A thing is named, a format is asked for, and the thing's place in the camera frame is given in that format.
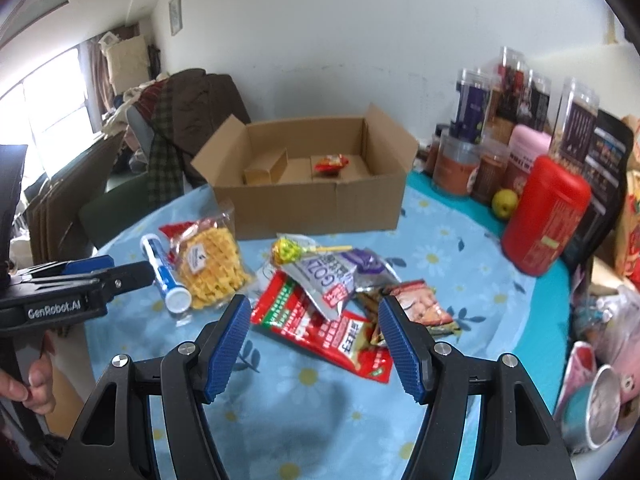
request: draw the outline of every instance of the framed picture on wall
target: framed picture on wall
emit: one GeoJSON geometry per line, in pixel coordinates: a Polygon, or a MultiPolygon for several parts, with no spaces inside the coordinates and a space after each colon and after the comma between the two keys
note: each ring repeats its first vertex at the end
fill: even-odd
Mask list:
{"type": "Polygon", "coordinates": [[[169,0],[169,22],[171,23],[172,36],[182,30],[182,6],[180,0],[169,0]]]}

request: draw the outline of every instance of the red lid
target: red lid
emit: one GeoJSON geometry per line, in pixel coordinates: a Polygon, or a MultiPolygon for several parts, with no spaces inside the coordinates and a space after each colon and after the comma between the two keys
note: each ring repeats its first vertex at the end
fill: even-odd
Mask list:
{"type": "Polygon", "coordinates": [[[591,186],[580,175],[570,173],[548,155],[539,156],[533,163],[529,180],[562,194],[578,209],[586,209],[591,199],[591,186]]]}

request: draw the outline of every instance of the human hand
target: human hand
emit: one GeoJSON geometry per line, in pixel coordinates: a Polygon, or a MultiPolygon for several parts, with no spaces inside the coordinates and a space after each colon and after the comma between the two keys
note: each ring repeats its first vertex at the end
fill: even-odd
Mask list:
{"type": "Polygon", "coordinates": [[[29,385],[25,386],[4,370],[0,370],[0,397],[21,402],[39,415],[47,415],[56,407],[53,397],[53,368],[49,351],[53,351],[49,337],[44,340],[44,351],[29,368],[29,385]]]}

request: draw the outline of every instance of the teal tablecloth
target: teal tablecloth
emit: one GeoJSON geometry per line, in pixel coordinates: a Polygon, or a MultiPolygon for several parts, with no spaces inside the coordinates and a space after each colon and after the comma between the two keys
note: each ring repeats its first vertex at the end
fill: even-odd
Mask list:
{"type": "MultiPolygon", "coordinates": [[[[564,367],[566,269],[555,264],[538,280],[522,275],[500,255],[497,237],[480,227],[494,235],[502,230],[487,208],[471,200],[447,200],[419,174],[408,177],[403,205],[405,215],[394,232],[330,235],[319,242],[369,246],[390,257],[402,279],[424,277],[437,286],[439,300],[452,306],[466,325],[459,341],[452,342],[466,354],[492,359],[514,351],[553,408],[564,367]]],[[[117,264],[140,259],[142,234],[168,222],[201,218],[213,209],[210,190],[194,190],[123,232],[102,252],[117,264]]],[[[242,254],[254,269],[269,246],[270,240],[241,242],[242,254]]],[[[196,313],[191,324],[176,327],[153,287],[116,298],[108,316],[86,324],[94,374],[120,352],[135,360],[161,356],[181,341],[193,340],[219,315],[205,310],[196,313]]],[[[240,366],[225,393],[206,407],[232,480],[401,477],[424,408],[404,394],[396,373],[389,384],[377,384],[264,331],[254,328],[247,339],[242,353],[252,367],[240,366]]],[[[457,479],[468,478],[470,471],[478,405],[474,402],[468,410],[457,479]]],[[[157,400],[152,402],[152,424],[162,477],[173,478],[157,400]]]]}

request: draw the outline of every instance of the brown curtain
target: brown curtain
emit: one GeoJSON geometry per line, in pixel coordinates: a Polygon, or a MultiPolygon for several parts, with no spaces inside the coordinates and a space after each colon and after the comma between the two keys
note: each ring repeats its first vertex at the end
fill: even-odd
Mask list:
{"type": "MultiPolygon", "coordinates": [[[[112,28],[111,32],[118,36],[121,40],[129,40],[138,34],[138,24],[131,25],[130,27],[117,27],[112,28]]],[[[107,68],[107,58],[104,57],[100,50],[98,41],[103,37],[107,31],[102,34],[94,36],[86,40],[87,50],[89,54],[90,64],[90,78],[91,81],[88,85],[91,85],[95,89],[97,97],[97,106],[100,111],[100,115],[103,115],[113,107],[113,88],[109,83],[109,70],[107,68]]]]}

